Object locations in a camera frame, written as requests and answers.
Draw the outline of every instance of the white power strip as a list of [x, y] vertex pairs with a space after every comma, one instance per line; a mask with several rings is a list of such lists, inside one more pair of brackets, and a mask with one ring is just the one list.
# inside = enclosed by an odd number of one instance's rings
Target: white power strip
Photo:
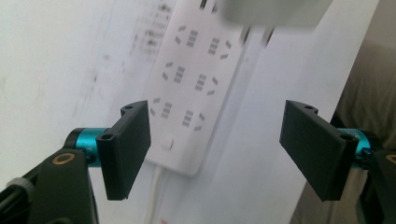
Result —
[[177, 1], [144, 93], [149, 161], [197, 173], [242, 52], [242, 30], [220, 17], [214, 0]]

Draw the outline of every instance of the power strip switch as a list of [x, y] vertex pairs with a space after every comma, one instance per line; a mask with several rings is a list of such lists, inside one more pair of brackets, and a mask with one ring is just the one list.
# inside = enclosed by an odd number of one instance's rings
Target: power strip switch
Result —
[[144, 93], [149, 161], [197, 173], [242, 52], [242, 30], [221, 18], [214, 0], [177, 1]]

